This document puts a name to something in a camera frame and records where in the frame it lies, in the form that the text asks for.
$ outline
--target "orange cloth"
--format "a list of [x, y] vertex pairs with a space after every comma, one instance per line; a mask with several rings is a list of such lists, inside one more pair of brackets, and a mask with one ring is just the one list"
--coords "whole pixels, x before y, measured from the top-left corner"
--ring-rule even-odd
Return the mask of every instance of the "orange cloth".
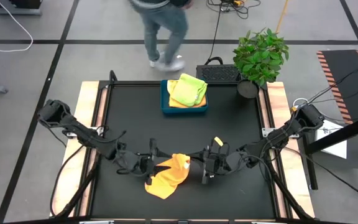
[[172, 154], [171, 159], [160, 163], [158, 166], [168, 166], [171, 168], [151, 177], [152, 184], [144, 184], [144, 187], [148, 193], [166, 199], [174, 193], [178, 184], [187, 178], [190, 169], [190, 156]]
[[[169, 94], [172, 94], [173, 89], [175, 89], [175, 86], [177, 85], [178, 80], [168, 80], [167, 82], [167, 90]], [[203, 99], [201, 100], [201, 103], [198, 105], [192, 106], [192, 108], [199, 108], [206, 105], [206, 95], [204, 95]], [[172, 97], [169, 97], [169, 106], [174, 108], [189, 108], [188, 106], [185, 106], [176, 100], [174, 100]]]

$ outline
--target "potted plant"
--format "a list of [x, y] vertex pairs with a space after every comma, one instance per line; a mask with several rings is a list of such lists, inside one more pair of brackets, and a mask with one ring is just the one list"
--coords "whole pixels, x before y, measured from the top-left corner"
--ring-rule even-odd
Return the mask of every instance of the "potted plant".
[[263, 28], [250, 38], [249, 30], [245, 37], [239, 38], [239, 46], [234, 49], [234, 66], [242, 76], [237, 92], [245, 98], [255, 98], [260, 86], [274, 82], [281, 65], [288, 60], [288, 46], [284, 38], [278, 38], [270, 29]]

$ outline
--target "gray floor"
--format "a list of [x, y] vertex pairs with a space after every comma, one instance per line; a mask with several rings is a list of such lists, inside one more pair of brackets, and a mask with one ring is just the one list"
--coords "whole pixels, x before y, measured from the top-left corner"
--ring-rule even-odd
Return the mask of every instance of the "gray floor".
[[[44, 0], [42, 17], [17, 17], [38, 40], [58, 40], [63, 32], [73, 0]], [[264, 0], [250, 9], [248, 20], [223, 14], [217, 39], [237, 39], [249, 30], [275, 29], [285, 0]], [[346, 1], [358, 25], [358, 1]], [[196, 0], [188, 12], [187, 39], [212, 39], [217, 13], [203, 0]], [[80, 0], [68, 39], [140, 40], [142, 23], [127, 0]], [[160, 39], [167, 39], [161, 30]], [[288, 40], [357, 40], [339, 0], [290, 1], [280, 35]], [[10, 17], [0, 17], [0, 39], [27, 39]], [[24, 45], [0, 45], [18, 49]], [[231, 63], [235, 45], [215, 45], [214, 54]], [[38, 102], [45, 77], [57, 46], [36, 44], [26, 52], [0, 53], [0, 85], [9, 93], [0, 95], [0, 205], [16, 164]], [[357, 49], [358, 45], [291, 45], [290, 60], [278, 80], [284, 82], [288, 104], [299, 97], [309, 98], [328, 86], [316, 57], [318, 50]], [[209, 44], [185, 44], [179, 54], [187, 62], [183, 72], [195, 75], [205, 63]], [[181, 72], [161, 73], [151, 69], [143, 45], [65, 45], [47, 99], [59, 99], [74, 109], [82, 81], [105, 80], [114, 70], [119, 80], [161, 80], [178, 78]], [[332, 98], [327, 93], [321, 99]], [[333, 101], [317, 104], [328, 116], [341, 119]], [[64, 149], [48, 131], [37, 126], [5, 221], [47, 218], [48, 201]], [[334, 169], [358, 187], [357, 169]], [[322, 220], [358, 223], [358, 194], [317, 169], [320, 189], [311, 192], [316, 216]]]

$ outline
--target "black cable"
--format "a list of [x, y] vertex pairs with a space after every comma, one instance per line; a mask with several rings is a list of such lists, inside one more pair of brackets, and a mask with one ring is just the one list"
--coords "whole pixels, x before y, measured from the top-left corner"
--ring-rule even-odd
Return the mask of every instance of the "black cable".
[[[103, 133], [105, 133], [106, 131], [109, 130], [109, 127], [108, 127], [108, 126], [105, 126], [105, 125], [97, 127], [96, 130], [98, 130], [99, 128], [104, 128], [104, 129], [103, 129]], [[59, 138], [55, 135], [55, 133], [53, 133], [53, 131], [50, 129], [50, 127], [47, 126], [47, 129], [53, 134], [53, 136], [55, 136], [55, 138], [56, 138], [57, 140], [59, 140], [59, 141], [65, 146], [65, 148], [67, 147], [66, 144], [65, 144], [61, 139], [59, 139]], [[55, 179], [55, 183], [54, 183], [53, 189], [52, 189], [52, 195], [51, 195], [50, 201], [49, 201], [49, 210], [50, 210], [50, 213], [52, 214], [53, 217], [56, 216], [55, 212], [53, 211], [53, 198], [54, 198], [54, 196], [55, 196], [55, 191], [56, 191], [56, 187], [57, 187], [57, 184], [58, 184], [58, 181], [59, 181], [59, 178], [60, 178], [60, 174], [62, 173], [62, 171], [63, 171], [64, 167], [66, 166], [66, 164], [68, 163], [68, 161], [70, 161], [70, 159], [72, 159], [75, 155], [77, 155], [77, 154], [81, 151], [81, 149], [82, 149], [83, 147], [84, 147], [84, 145], [81, 145], [70, 157], [68, 157], [68, 158], [66, 159], [66, 161], [65, 161], [65, 162], [62, 164], [62, 166], [60, 167], [59, 171], [57, 172], [57, 176], [56, 176], [56, 179]]]
[[57, 183], [58, 183], [59, 178], [60, 178], [60, 174], [62, 173], [62, 170], [66, 166], [68, 161], [70, 161], [70, 159], [72, 159], [75, 155], [77, 155], [81, 151], [81, 149], [83, 147], [84, 146], [81, 145], [81, 147], [79, 147], [69, 158], [67, 158], [66, 161], [61, 166], [61, 168], [59, 169], [59, 171], [57, 172], [55, 184], [53, 185], [52, 195], [50, 196], [50, 201], [49, 201], [49, 210], [50, 210], [50, 213], [52, 214], [53, 217], [56, 216], [55, 212], [53, 211], [53, 198], [55, 196], [55, 191], [56, 191]]
[[[257, 2], [257, 4], [255, 4], [253, 6], [245, 6], [244, 1], [242, 1], [242, 0], [239, 0], [239, 1], [242, 2], [242, 4], [240, 6], [234, 5], [233, 1], [225, 1], [225, 0], [222, 0], [221, 4], [215, 4], [213, 2], [213, 0], [206, 0], [205, 4], [210, 10], [212, 10], [214, 12], [221, 12], [221, 11], [225, 12], [225, 13], [236, 12], [237, 16], [240, 17], [241, 19], [248, 19], [249, 8], [256, 7], [256, 6], [259, 6], [261, 4], [260, 0], [254, 0], [254, 1]], [[220, 6], [220, 5], [222, 5], [222, 7], [226, 7], [225, 10], [222, 10], [220, 8], [219, 11], [218, 11], [218, 10], [212, 8], [212, 6]]]
[[345, 75], [343, 78], [341, 78], [340, 80], [338, 80], [337, 82], [335, 82], [334, 84], [330, 85], [329, 87], [321, 90], [320, 92], [318, 92], [315, 96], [311, 97], [308, 101], [309, 103], [312, 103], [314, 100], [316, 100], [317, 98], [319, 98], [320, 96], [322, 96], [323, 94], [325, 94], [326, 92], [328, 92], [330, 89], [332, 89], [334, 86], [340, 84], [341, 82], [343, 82], [347, 77], [351, 76], [352, 74], [358, 72], [358, 68], [356, 70], [354, 70], [353, 72]]
[[63, 142], [63, 140], [61, 140], [60, 138], [58, 138], [58, 137], [56, 136], [56, 134], [50, 129], [50, 127], [46, 126], [46, 128], [47, 128], [48, 131], [50, 131], [50, 133], [55, 137], [55, 139], [57, 139], [57, 141], [60, 141], [60, 142], [63, 144], [63, 146], [64, 146], [65, 148], [67, 148], [67, 146], [66, 146], [66, 144]]
[[262, 174], [262, 176], [264, 177], [264, 179], [266, 180], [266, 182], [268, 184], [271, 183], [271, 181], [273, 180], [272, 179], [272, 174], [270, 173], [270, 170], [269, 170], [269, 167], [267, 166], [267, 164], [265, 163], [265, 161], [257, 156], [253, 156], [253, 155], [242, 155], [241, 154], [241, 158], [239, 159], [239, 163], [238, 163], [238, 167], [232, 171], [229, 171], [227, 173], [225, 173], [224, 175], [229, 175], [229, 174], [232, 174], [234, 172], [238, 172], [240, 170], [242, 170], [243, 168], [245, 168], [246, 166], [243, 166], [241, 167], [241, 163], [242, 162], [245, 162], [247, 158], [254, 158], [254, 159], [257, 159], [260, 163], [262, 163], [265, 167], [266, 167], [266, 170], [267, 170], [267, 173], [268, 173], [268, 176], [269, 176], [269, 179], [266, 179], [265, 178], [265, 175], [264, 173], [262, 172], [262, 169], [260, 170], [260, 173]]
[[[332, 131], [332, 130], [338, 130], [338, 129], [341, 129], [341, 128], [332, 128], [332, 129], [319, 129], [319, 130], [325, 130], [325, 131]], [[273, 162], [274, 160], [276, 160], [277, 159], [277, 157], [278, 157], [278, 155], [281, 153], [281, 151], [282, 151], [283, 149], [281, 148], [281, 149], [279, 149], [278, 150], [278, 154], [277, 154], [277, 156], [275, 156], [272, 160], [270, 160], [271, 162]]]
[[[52, 128], [65, 128], [65, 127], [76, 127], [76, 128], [78, 128], [77, 131], [81, 131], [83, 134], [86, 135], [86, 133], [84, 133], [84, 131], [82, 131], [81, 128], [80, 128], [79, 126], [77, 126], [77, 125], [65, 124], [65, 125], [54, 126], [54, 127], [52, 127]], [[99, 126], [97, 129], [102, 128], [102, 127], [105, 127], [105, 128], [106, 128], [106, 130], [103, 131], [104, 133], [109, 129], [109, 127], [106, 126], [106, 125]], [[122, 133], [121, 133], [117, 138], [115, 138], [115, 139], [110, 139], [110, 140], [100, 140], [100, 139], [93, 138], [93, 137], [90, 136], [90, 137], [87, 139], [87, 141], [89, 141], [90, 139], [92, 139], [92, 140], [94, 140], [94, 141], [101, 142], [101, 143], [110, 143], [110, 142], [114, 142], [114, 141], [120, 139], [121, 137], [123, 137], [123, 135], [125, 135], [125, 133], [127, 133], [127, 131], [126, 131], [126, 130], [123, 130]]]
[[316, 102], [314, 102], [314, 103], [321, 103], [321, 102], [326, 102], [326, 101], [330, 101], [330, 100], [340, 100], [340, 99], [348, 99], [348, 98], [350, 98], [350, 97], [353, 97], [353, 96], [356, 96], [358, 94], [358, 91], [357, 92], [355, 92], [355, 93], [353, 93], [353, 94], [351, 94], [351, 95], [349, 95], [349, 96], [344, 96], [344, 97], [342, 97], [342, 98], [335, 98], [335, 99], [328, 99], [328, 100], [321, 100], [321, 101], [316, 101]]
[[325, 171], [329, 172], [331, 175], [333, 175], [335, 178], [337, 178], [339, 181], [341, 181], [342, 183], [346, 184], [348, 187], [350, 187], [351, 189], [355, 190], [358, 193], [358, 189], [355, 188], [354, 186], [352, 186], [351, 184], [349, 184], [348, 182], [346, 182], [345, 180], [343, 180], [342, 178], [338, 177], [336, 174], [334, 174], [332, 171], [330, 171], [329, 169], [325, 168], [323, 165], [319, 164], [318, 162], [312, 160], [312, 158], [310, 158], [308, 155], [298, 152], [297, 150], [291, 149], [289, 147], [286, 147], [288, 150], [297, 153], [298, 155], [300, 155], [301, 157], [305, 157], [306, 159], [308, 159], [309, 161], [311, 161], [312, 163], [316, 164], [317, 166], [320, 166], [322, 169], [324, 169]]
[[215, 28], [215, 35], [214, 35], [214, 40], [212, 41], [212, 48], [211, 48], [211, 53], [208, 57], [208, 60], [211, 59], [212, 57], [212, 53], [214, 51], [214, 46], [215, 46], [215, 40], [216, 40], [216, 34], [218, 33], [218, 26], [219, 26], [219, 21], [221, 19], [221, 10], [222, 9], [222, 3], [219, 6], [219, 14], [218, 14], [218, 21], [216, 22], [216, 28]]
[[[300, 109], [301, 106], [302, 106], [302, 105], [300, 105], [299, 108], [298, 108], [294, 113], [291, 114], [291, 120], [290, 120], [290, 123], [288, 124], [288, 128], [285, 130], [285, 133], [291, 128], [292, 122], [295, 120], [295, 117], [298, 115], [299, 109]], [[280, 136], [282, 136], [282, 135], [284, 135], [284, 132], [281, 133], [281, 134], [279, 134], [278, 136], [272, 138], [272, 139], [269, 139], [269, 140], [270, 140], [270, 141], [273, 141], [273, 140], [275, 140], [276, 138], [278, 138], [278, 137], [280, 137]], [[264, 154], [265, 154], [265, 152], [266, 152], [266, 150], [270, 149], [269, 147], [268, 147], [267, 149], [265, 149], [268, 143], [269, 143], [269, 142], [266, 142], [266, 144], [262, 147], [262, 150], [260, 151], [260, 154], [259, 154], [259, 157], [260, 157], [260, 158], [263, 158], [263, 157], [264, 157]], [[275, 156], [275, 157], [274, 157], [273, 159], [271, 159], [270, 161], [271, 161], [271, 162], [274, 161], [277, 157], [278, 157], [278, 156]], [[262, 172], [262, 167], [260, 166], [260, 164], [258, 164], [258, 166], [259, 166], [260, 171]]]
[[344, 120], [344, 119], [335, 119], [335, 118], [330, 118], [329, 116], [324, 115], [324, 114], [323, 114], [323, 116], [324, 116], [325, 118], [328, 118], [328, 119], [331, 119], [331, 120], [334, 120], [334, 121], [342, 121], [342, 122], [345, 122], [345, 121], [352, 121], [352, 122], [356, 122], [356, 121], [358, 121], [358, 118], [353, 118], [353, 119]]

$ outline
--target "teal container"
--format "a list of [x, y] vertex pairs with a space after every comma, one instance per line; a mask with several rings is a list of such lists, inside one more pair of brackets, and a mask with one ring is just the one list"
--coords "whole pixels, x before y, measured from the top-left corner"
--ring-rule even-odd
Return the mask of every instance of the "teal container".
[[160, 85], [161, 91], [161, 110], [165, 114], [175, 114], [175, 113], [202, 113], [208, 109], [208, 95], [205, 93], [206, 105], [200, 108], [172, 108], [169, 107], [169, 92], [167, 90], [168, 80], [162, 80]]

